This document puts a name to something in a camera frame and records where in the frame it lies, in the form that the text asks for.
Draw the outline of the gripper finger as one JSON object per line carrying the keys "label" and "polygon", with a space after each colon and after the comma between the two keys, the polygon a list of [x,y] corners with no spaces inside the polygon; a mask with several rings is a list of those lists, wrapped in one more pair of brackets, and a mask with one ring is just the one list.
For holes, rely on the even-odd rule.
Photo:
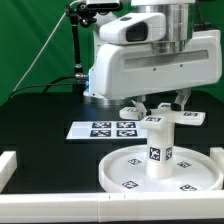
{"label": "gripper finger", "polygon": [[190,88],[184,88],[184,89],[179,89],[177,91],[177,96],[174,101],[174,109],[175,110],[183,110],[185,107],[185,104],[187,103],[188,99],[190,98],[191,95],[191,89]]}
{"label": "gripper finger", "polygon": [[147,113],[147,109],[144,105],[145,101],[146,101],[145,95],[137,96],[136,99],[132,101],[132,103],[134,104],[134,106],[136,107],[136,109],[138,111],[138,119],[139,120],[143,119]]}

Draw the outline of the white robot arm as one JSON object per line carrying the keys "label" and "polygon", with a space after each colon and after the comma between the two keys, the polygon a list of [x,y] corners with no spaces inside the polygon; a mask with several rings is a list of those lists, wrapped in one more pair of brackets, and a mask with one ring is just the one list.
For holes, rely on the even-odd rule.
{"label": "white robot arm", "polygon": [[94,64],[84,96],[108,104],[135,97],[146,115],[145,96],[175,90],[172,108],[182,110],[191,89],[222,74],[221,34],[194,28],[196,0],[131,0],[132,11],[113,12],[120,0],[86,0],[96,20]]}

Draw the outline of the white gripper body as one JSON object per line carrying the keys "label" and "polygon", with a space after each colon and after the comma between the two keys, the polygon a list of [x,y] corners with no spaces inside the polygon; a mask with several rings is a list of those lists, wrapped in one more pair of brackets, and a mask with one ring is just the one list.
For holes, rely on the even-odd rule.
{"label": "white gripper body", "polygon": [[179,50],[163,40],[166,16],[129,13],[99,29],[96,88],[114,100],[213,84],[222,75],[221,33],[198,31]]}

